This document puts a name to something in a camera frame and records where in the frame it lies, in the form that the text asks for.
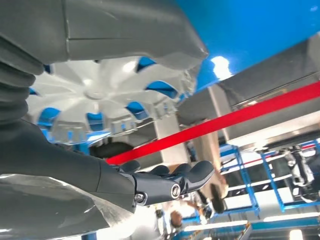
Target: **bolt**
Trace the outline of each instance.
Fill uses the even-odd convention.
[[[145,199],[145,196],[143,196],[143,194],[141,194],[141,193],[137,193],[134,196],[134,201],[136,201],[137,203],[142,203],[143,201],[143,199]]]
[[[177,185],[177,184],[174,184],[171,189],[171,195],[174,199],[176,199],[176,198],[179,197],[179,195],[180,195],[180,187],[179,185]]]

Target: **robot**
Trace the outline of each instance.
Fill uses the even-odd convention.
[[[44,65],[146,56],[189,70],[208,55],[174,0],[3,0],[0,2],[0,238],[53,239],[115,227],[137,205],[198,190],[208,161],[170,174],[158,166],[112,166],[47,141],[23,120]]]
[[[299,145],[283,148],[279,151],[285,154],[288,166],[292,174],[292,182],[299,188],[300,197],[306,203],[315,202],[318,197],[314,192],[312,183],[315,177],[312,171],[307,165],[303,151]]]

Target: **blue metal shelf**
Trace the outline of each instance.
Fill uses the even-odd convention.
[[[221,170],[226,171],[226,170],[239,167],[240,174],[242,177],[243,183],[245,185],[245,189],[247,190],[250,198],[251,206],[229,209],[229,210],[224,211],[222,214],[214,214],[214,216],[218,217],[218,216],[225,216],[229,214],[238,214],[238,213],[245,213],[245,212],[254,212],[254,214],[258,215],[260,209],[259,207],[258,202],[256,199],[256,196],[254,195],[254,188],[251,186],[251,180],[250,179],[247,169],[244,166],[244,162],[242,160],[242,154],[239,152],[238,148],[236,146],[232,146],[232,149],[220,152],[220,155],[221,157],[225,157],[228,155],[235,155],[236,161],[238,162],[237,164],[232,165],[232,166],[223,167]]]
[[[312,140],[312,141],[308,141],[308,142],[303,142],[300,144],[301,147],[308,146],[308,145],[315,145],[318,152],[320,153],[320,145],[317,140]],[[273,180],[273,177],[272,176],[271,170],[269,166],[269,164],[266,161],[267,156],[274,155],[275,152],[267,152],[267,153],[262,153],[261,158],[263,160],[263,167],[265,168],[266,175],[270,180],[270,184],[272,188],[273,189],[274,193],[276,196],[276,199],[278,200],[278,206],[280,207],[282,212],[285,212],[285,210],[288,209],[296,209],[296,208],[305,208],[305,207],[312,207],[312,206],[318,206],[320,205],[320,201],[316,202],[310,202],[306,203],[304,201],[295,201],[295,202],[290,202],[290,203],[284,203],[282,199],[282,197],[279,194],[279,191],[278,191],[277,185]]]
[[[270,221],[270,222],[254,222],[251,223],[253,231],[266,231],[266,230],[277,230],[277,229],[291,229],[291,228],[303,228],[303,227],[312,227],[318,226],[320,224],[319,219],[317,217],[307,217],[307,218],[298,218],[298,219],[290,219],[290,220],[281,220],[281,221]],[[228,226],[214,228],[214,233],[216,234],[237,234],[240,233],[246,228],[245,225],[238,226]],[[205,236],[208,236],[210,233],[210,229],[205,230]],[[174,239],[182,239],[186,238],[193,234],[193,231],[180,232],[175,236]]]

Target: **red rope barrier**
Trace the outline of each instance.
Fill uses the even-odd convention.
[[[109,164],[123,164],[131,160],[137,159],[186,141],[198,138],[202,135],[206,135],[208,133],[242,123],[257,117],[282,110],[284,108],[291,107],[296,104],[300,104],[318,97],[320,97],[320,82],[309,84],[280,96],[273,97],[272,99],[257,103],[253,106],[248,106],[221,117],[209,120],[171,136],[111,157],[106,161]]]

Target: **ceiling light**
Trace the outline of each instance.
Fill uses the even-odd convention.
[[[8,232],[10,232],[11,230],[12,230],[11,228],[10,228],[10,229],[0,229],[0,233],[8,233]]]
[[[299,213],[299,214],[290,214],[290,215],[278,215],[278,216],[268,216],[263,219],[263,222],[275,222],[275,221],[282,221],[282,220],[291,220],[291,219],[304,219],[304,218],[312,218],[312,217],[318,217],[320,213],[318,212],[308,212],[308,213]]]
[[[290,240],[303,240],[303,232],[300,229],[291,230],[289,233]]]
[[[218,229],[218,228],[246,225],[248,223],[248,221],[247,220],[242,220],[242,221],[228,221],[228,222],[211,223],[211,224],[205,224],[205,225],[186,226],[184,228],[184,231],[192,232],[192,231],[198,231],[198,230],[205,230],[205,229]]]
[[[232,76],[229,70],[229,61],[223,56],[215,56],[211,60],[214,64],[213,72],[220,81],[226,80]]]

